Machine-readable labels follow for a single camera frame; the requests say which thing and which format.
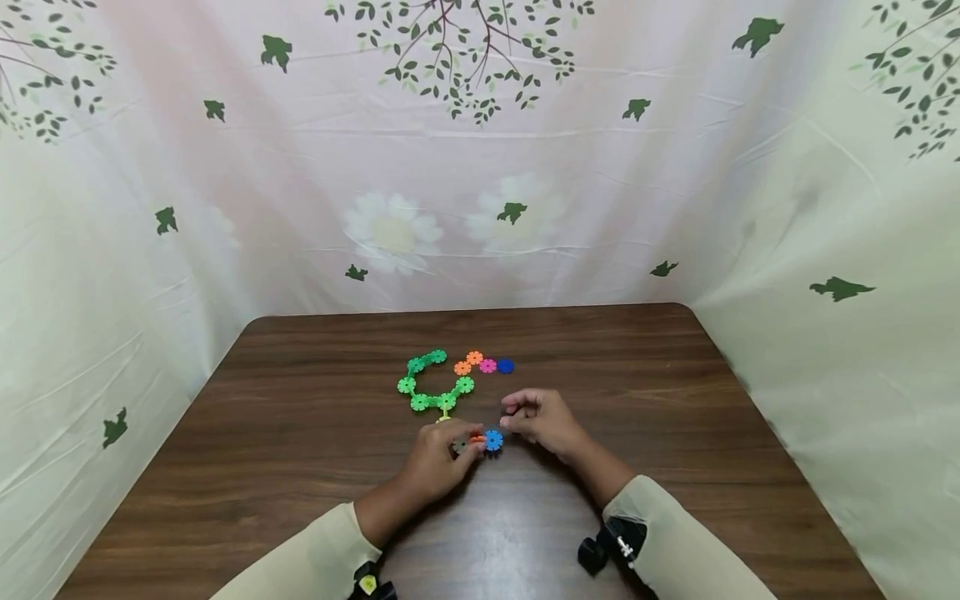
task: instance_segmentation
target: forearm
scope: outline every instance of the forearm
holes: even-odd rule
[[[636,471],[586,436],[561,458],[577,473],[600,508],[607,506],[636,477]]]
[[[361,535],[353,507],[341,504],[247,567],[213,600],[347,600],[353,573],[379,558]]]
[[[425,505],[401,477],[370,490],[353,503],[364,538],[382,548]]]
[[[660,600],[776,600],[722,541],[649,477],[633,479],[604,510],[642,522],[634,570]]]

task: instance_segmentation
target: right hand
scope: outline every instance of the right hand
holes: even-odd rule
[[[565,463],[574,450],[589,441],[589,434],[556,390],[527,388],[513,392],[500,403],[507,414],[500,425],[528,442],[542,445]]]

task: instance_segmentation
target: left hand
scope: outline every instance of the left hand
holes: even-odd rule
[[[450,455],[450,445],[461,436],[482,436],[483,425],[448,419],[420,429],[407,464],[397,479],[419,502],[429,504],[457,487],[470,466],[483,457],[485,443],[468,444],[460,456]]]

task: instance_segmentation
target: finger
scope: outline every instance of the finger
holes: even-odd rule
[[[460,419],[447,419],[437,423],[434,427],[440,432],[441,439],[447,444],[451,444],[463,435],[472,437],[483,433],[483,424],[468,423]]]
[[[536,437],[537,420],[527,416],[525,411],[518,411],[507,417],[500,418],[500,425],[511,433],[518,433],[527,440]]]
[[[457,457],[457,460],[453,461],[453,467],[461,479],[467,475],[467,471],[470,470],[470,466],[483,457],[483,453],[486,451],[486,449],[486,444],[467,444],[467,447],[464,448],[464,451],[460,453],[460,456]]]
[[[503,405],[508,414],[512,414],[519,406],[526,406],[528,404],[540,406],[543,403],[543,398],[544,390],[539,388],[524,388],[523,390],[504,396],[503,399],[500,400],[500,404]]]

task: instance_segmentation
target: green bird silhouette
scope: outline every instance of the green bird silhouette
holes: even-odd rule
[[[763,48],[763,46],[766,46],[770,43],[770,37],[780,33],[780,30],[782,29],[783,24],[778,23],[777,19],[763,19],[757,17],[750,22],[750,25],[747,26],[747,33],[733,41],[732,48],[743,49],[747,46],[747,42],[749,41],[750,58],[752,59],[756,56],[756,53]]]
[[[282,37],[264,36],[263,47],[264,51],[260,55],[260,62],[262,64],[273,64],[274,59],[276,59],[276,64],[286,73],[287,63],[290,62],[290,53],[293,52],[294,45]]]
[[[676,269],[677,265],[679,264],[680,264],[679,262],[670,264],[664,260],[663,262],[661,262],[661,264],[657,265],[656,269],[650,272],[650,275],[654,275],[657,277],[666,277],[670,275],[670,272]]]
[[[850,283],[849,281],[845,281],[840,277],[831,277],[830,279],[827,279],[827,283],[811,284],[810,289],[820,295],[833,294],[833,301],[839,302],[840,300],[853,298],[854,296],[859,296],[860,294],[873,292],[876,288],[860,285],[859,283]]]
[[[124,406],[117,413],[117,420],[104,420],[104,449],[120,439],[127,431],[127,407]]]

